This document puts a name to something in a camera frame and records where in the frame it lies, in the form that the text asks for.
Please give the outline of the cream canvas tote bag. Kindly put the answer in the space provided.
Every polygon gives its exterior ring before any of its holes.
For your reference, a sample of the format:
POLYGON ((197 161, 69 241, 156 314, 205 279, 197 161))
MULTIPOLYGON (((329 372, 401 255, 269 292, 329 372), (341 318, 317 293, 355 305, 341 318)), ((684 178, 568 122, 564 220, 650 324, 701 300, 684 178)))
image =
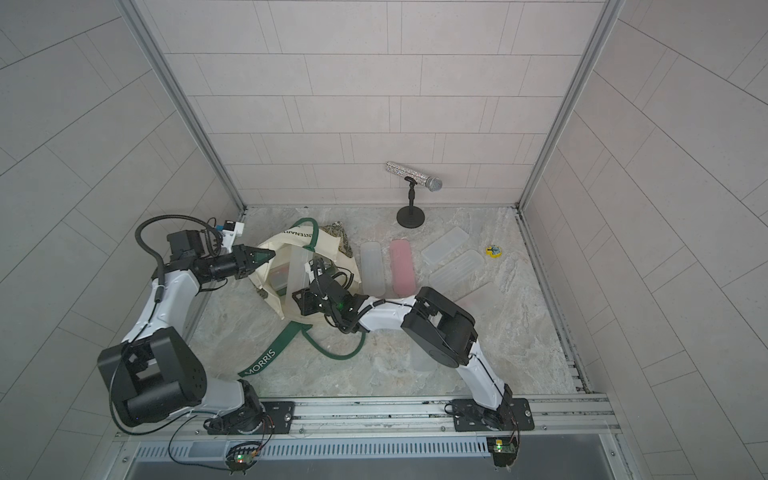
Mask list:
POLYGON ((361 335, 352 352, 335 354, 324 349, 311 337, 311 323, 299 320, 303 316, 300 312, 301 301, 306 298, 301 291, 309 287, 310 261, 325 260, 330 263, 332 271, 340 272, 353 289, 360 286, 356 261, 341 253, 340 245, 339 237, 322 230, 318 222, 310 217, 297 220, 290 228, 260 245, 262 249, 274 251, 275 257, 258 267, 249 279, 262 294, 267 305, 287 324, 266 350, 251 365, 238 373, 239 377, 245 378, 263 372, 298 335, 332 360, 350 360, 362 350, 365 334, 361 335))

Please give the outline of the clear rounded pencil case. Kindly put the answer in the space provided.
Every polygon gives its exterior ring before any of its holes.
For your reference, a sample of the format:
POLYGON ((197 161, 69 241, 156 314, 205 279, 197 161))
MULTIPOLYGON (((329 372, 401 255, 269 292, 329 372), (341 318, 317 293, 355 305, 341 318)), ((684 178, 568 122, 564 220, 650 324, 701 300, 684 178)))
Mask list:
POLYGON ((382 246, 378 242, 361 245, 361 281, 366 295, 383 298, 386 293, 382 246))

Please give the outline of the pink translucent pencil case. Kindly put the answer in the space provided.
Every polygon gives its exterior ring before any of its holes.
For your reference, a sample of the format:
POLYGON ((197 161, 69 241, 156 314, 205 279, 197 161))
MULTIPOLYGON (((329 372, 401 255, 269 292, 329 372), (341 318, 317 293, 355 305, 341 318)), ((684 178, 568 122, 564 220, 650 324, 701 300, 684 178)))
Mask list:
POLYGON ((416 275, 411 246, 408 240, 393 240, 389 246, 392 287, 398 297, 416 292, 416 275))

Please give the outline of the clear translucent pencil case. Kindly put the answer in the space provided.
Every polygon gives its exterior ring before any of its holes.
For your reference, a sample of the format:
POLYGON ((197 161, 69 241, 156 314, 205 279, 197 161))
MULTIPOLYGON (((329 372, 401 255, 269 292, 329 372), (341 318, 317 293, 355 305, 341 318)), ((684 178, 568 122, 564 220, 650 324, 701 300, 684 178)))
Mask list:
POLYGON ((454 227, 421 251, 428 265, 437 265, 449 254, 466 242, 469 234, 460 227, 454 227))

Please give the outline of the ribbed clear pencil case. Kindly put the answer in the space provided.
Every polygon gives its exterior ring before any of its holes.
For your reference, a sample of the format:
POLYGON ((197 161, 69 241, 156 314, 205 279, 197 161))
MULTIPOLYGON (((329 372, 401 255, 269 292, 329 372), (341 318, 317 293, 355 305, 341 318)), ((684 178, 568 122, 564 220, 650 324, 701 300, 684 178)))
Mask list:
POLYGON ((477 251, 466 251, 429 277, 429 286, 446 292, 461 284, 484 265, 483 256, 477 251))
POLYGON ((432 359, 418 344, 412 343, 410 348, 410 366, 417 372, 432 372, 440 364, 432 359))

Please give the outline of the frosted case with pink mark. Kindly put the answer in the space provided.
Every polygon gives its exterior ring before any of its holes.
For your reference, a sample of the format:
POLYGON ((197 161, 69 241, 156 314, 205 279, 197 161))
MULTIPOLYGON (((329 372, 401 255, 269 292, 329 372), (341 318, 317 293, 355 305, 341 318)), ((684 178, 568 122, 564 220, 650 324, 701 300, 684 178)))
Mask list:
POLYGON ((486 283, 462 297, 457 304, 473 317, 500 312, 505 304, 504 293, 493 283, 486 283))

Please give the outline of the clear case with pink item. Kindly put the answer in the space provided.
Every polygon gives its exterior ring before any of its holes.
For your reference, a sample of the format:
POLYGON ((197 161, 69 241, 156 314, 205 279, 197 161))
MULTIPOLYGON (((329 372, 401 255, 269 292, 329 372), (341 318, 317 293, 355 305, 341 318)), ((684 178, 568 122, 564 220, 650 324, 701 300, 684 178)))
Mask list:
POLYGON ((289 255, 289 271, 286 287, 286 299, 292 300, 292 293, 304 289, 309 284, 306 265, 312 259, 312 253, 303 247, 292 246, 289 255))

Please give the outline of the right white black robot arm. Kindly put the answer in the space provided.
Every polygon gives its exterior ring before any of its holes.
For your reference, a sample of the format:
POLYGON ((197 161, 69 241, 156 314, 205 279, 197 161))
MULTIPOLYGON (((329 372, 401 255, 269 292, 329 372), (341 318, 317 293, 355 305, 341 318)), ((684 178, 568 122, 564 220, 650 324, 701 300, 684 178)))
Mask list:
POLYGON ((512 392, 489 365, 478 341, 474 317, 431 287, 413 296, 381 299, 352 294, 334 276, 315 277, 292 294, 300 314, 322 314, 344 334, 401 330, 438 364, 455 369, 470 390, 465 406, 453 402, 448 412, 486 428, 518 427, 512 392))

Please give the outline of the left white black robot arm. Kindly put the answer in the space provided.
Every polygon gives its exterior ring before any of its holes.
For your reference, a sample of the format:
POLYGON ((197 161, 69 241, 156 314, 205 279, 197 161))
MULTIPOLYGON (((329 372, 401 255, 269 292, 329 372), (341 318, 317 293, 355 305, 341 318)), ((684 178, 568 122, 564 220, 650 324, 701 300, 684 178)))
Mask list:
POLYGON ((263 426, 266 413, 254 388, 209 377, 182 336, 206 285, 245 278, 274 258, 272 250, 235 244, 237 227, 214 230, 210 245, 195 230, 168 235, 170 259, 155 275, 137 323, 97 360, 118 427, 148 424, 157 431, 193 411, 210 416, 204 422, 210 435, 250 434, 263 426))

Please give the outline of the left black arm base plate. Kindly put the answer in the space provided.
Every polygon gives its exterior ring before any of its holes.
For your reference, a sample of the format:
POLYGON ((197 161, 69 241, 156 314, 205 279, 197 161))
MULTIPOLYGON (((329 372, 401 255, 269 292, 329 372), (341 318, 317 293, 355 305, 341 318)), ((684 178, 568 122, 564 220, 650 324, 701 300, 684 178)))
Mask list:
POLYGON ((267 401, 257 410, 248 405, 206 419, 203 428, 209 435, 288 434, 291 429, 296 403, 292 401, 267 401))

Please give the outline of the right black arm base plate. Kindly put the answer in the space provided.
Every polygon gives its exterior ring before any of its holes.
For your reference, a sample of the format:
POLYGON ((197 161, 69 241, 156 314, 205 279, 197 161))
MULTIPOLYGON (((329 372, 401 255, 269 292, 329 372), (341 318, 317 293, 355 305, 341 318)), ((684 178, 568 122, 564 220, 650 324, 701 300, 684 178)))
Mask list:
POLYGON ((444 407, 457 432, 533 431, 535 423, 527 399, 503 401, 498 409, 479 406, 471 399, 454 399, 444 407))

